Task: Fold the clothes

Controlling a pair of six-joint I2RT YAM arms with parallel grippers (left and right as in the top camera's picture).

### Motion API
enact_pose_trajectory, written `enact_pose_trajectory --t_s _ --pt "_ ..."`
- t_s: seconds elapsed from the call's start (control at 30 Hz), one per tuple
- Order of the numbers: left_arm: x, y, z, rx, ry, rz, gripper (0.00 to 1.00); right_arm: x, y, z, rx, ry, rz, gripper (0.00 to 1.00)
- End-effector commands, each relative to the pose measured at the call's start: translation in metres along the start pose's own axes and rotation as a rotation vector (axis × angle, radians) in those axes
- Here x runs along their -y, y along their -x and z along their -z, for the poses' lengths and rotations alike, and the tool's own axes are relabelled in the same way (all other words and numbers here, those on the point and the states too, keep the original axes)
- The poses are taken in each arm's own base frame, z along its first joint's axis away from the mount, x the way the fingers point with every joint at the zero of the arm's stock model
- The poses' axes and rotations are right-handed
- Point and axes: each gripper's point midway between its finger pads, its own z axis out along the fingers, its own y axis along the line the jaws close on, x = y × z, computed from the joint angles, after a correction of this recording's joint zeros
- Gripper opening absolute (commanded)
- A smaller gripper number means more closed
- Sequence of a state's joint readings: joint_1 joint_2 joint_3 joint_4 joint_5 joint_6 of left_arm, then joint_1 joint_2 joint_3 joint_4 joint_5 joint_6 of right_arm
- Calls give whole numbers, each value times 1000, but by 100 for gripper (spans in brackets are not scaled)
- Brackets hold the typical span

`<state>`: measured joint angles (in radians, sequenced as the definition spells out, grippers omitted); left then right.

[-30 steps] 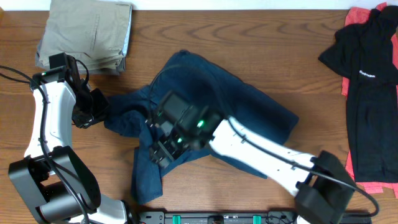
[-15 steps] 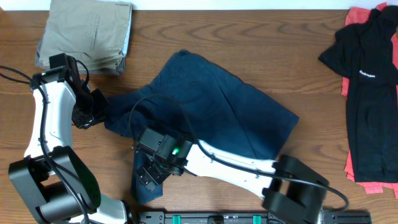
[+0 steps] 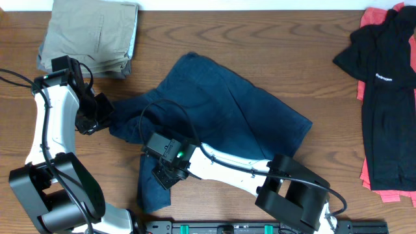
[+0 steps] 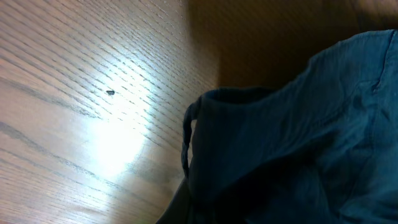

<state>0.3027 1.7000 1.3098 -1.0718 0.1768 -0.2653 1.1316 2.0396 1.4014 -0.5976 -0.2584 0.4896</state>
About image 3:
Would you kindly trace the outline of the navy blue shorts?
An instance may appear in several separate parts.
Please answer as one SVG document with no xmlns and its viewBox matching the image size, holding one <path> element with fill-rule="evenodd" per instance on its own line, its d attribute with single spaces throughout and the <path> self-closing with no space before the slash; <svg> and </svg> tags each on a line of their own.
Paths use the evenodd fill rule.
<svg viewBox="0 0 416 234">
<path fill-rule="evenodd" d="M 312 122 L 267 91 L 215 61 L 183 55 L 159 86 L 116 101 L 109 132 L 132 144 L 153 133 L 199 138 L 247 159 L 292 157 Z"/>
</svg>

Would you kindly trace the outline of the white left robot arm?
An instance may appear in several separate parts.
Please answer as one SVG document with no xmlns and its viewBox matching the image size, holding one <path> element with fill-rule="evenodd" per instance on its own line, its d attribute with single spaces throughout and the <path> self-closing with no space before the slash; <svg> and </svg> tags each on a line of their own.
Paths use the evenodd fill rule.
<svg viewBox="0 0 416 234">
<path fill-rule="evenodd" d="M 39 233 L 141 233 L 134 214 L 105 202 L 98 182 L 75 156 L 75 120 L 86 97 L 83 78 L 63 70 L 31 82 L 34 140 L 9 184 Z"/>
</svg>

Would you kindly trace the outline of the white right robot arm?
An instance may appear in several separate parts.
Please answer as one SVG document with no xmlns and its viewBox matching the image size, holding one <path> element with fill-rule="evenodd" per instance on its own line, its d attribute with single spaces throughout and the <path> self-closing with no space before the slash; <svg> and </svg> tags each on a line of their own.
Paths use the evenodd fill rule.
<svg viewBox="0 0 416 234">
<path fill-rule="evenodd" d="M 297 231 L 335 233 L 330 184 L 288 156 L 245 159 L 208 144 L 178 142 L 152 146 L 146 153 L 158 160 L 153 175 L 164 189 L 188 176 L 223 182 L 254 195 L 256 206 Z"/>
</svg>

